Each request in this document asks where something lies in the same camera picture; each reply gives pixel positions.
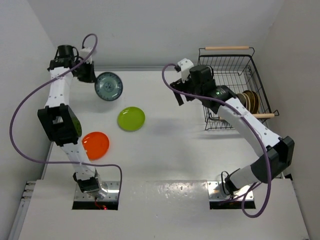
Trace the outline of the blue floral plate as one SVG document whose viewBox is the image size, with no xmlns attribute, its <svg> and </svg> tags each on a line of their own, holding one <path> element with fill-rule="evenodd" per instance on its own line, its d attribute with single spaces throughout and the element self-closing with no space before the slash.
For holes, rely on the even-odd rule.
<svg viewBox="0 0 320 240">
<path fill-rule="evenodd" d="M 123 92 L 123 82 L 117 74 L 113 72 L 103 72 L 97 77 L 94 89 L 102 100 L 112 102 L 121 96 Z"/>
</svg>

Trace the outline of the green plate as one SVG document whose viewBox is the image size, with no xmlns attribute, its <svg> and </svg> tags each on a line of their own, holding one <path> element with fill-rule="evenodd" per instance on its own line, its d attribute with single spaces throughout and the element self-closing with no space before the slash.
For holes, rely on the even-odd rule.
<svg viewBox="0 0 320 240">
<path fill-rule="evenodd" d="M 143 110 L 136 106 L 130 106 L 119 113 L 117 124 L 124 131 L 135 132 L 144 125 L 145 120 L 146 116 Z"/>
</svg>

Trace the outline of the yellow patterned plate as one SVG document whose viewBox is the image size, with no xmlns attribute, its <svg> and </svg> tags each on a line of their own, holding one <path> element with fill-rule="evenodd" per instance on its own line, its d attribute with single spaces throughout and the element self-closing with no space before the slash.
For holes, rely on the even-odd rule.
<svg viewBox="0 0 320 240">
<path fill-rule="evenodd" d="M 248 90 L 246 93 L 250 99 L 250 112 L 252 114 L 257 114 L 260 108 L 260 98 L 258 94 L 254 91 Z"/>
</svg>

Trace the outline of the orange plate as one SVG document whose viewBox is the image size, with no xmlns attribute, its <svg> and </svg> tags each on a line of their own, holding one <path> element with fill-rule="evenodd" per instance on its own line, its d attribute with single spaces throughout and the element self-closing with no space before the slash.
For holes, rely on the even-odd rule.
<svg viewBox="0 0 320 240">
<path fill-rule="evenodd" d="M 110 147 L 110 140 L 106 134 L 94 131 L 85 135 L 82 145 L 90 161 L 102 158 Z"/>
</svg>

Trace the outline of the cream floral plate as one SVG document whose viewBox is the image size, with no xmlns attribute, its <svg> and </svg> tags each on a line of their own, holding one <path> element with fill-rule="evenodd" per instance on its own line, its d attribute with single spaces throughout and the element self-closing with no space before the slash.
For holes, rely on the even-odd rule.
<svg viewBox="0 0 320 240">
<path fill-rule="evenodd" d="M 247 99 L 243 93 L 237 93 L 236 94 L 237 98 L 241 102 L 241 104 L 246 108 L 247 107 Z"/>
</svg>

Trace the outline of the cream plate with black patch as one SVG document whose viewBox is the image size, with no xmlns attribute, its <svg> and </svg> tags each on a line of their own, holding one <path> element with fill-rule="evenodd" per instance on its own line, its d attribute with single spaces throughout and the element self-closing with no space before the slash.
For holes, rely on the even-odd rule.
<svg viewBox="0 0 320 240">
<path fill-rule="evenodd" d="M 250 98 L 249 98 L 249 96 L 246 94 L 246 93 L 242 93 L 242 95 L 244 96 L 244 98 L 245 98 L 245 108 L 249 111 L 249 112 L 251 112 L 251 101 L 250 101 Z"/>
</svg>

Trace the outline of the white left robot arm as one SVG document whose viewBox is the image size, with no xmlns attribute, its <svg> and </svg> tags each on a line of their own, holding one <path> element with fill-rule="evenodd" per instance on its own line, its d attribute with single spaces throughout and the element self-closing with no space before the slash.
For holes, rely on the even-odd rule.
<svg viewBox="0 0 320 240">
<path fill-rule="evenodd" d="M 60 45 L 50 61 L 48 71 L 53 81 L 50 84 L 48 99 L 37 116 L 51 142 L 59 146 L 74 168 L 73 179 L 80 191 L 103 200 L 108 187 L 100 179 L 96 167 L 90 165 L 83 146 L 80 120 L 70 107 L 70 90 L 73 78 L 81 82 L 95 83 L 94 62 L 91 47 L 76 50 L 71 45 Z"/>
</svg>

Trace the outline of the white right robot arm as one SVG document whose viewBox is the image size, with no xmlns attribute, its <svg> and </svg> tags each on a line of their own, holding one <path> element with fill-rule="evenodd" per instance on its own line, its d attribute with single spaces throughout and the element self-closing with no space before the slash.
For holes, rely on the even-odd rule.
<svg viewBox="0 0 320 240">
<path fill-rule="evenodd" d="M 269 184 L 291 165 L 294 140 L 272 132 L 244 107 L 228 86 L 217 85 L 211 67 L 194 65 L 188 59 L 173 67 L 181 74 L 179 80 L 169 85 L 178 104 L 184 103 L 182 95 L 187 101 L 200 100 L 204 107 L 236 129 L 259 157 L 252 164 L 235 170 L 225 178 L 223 187 L 227 195 L 256 182 Z"/>
</svg>

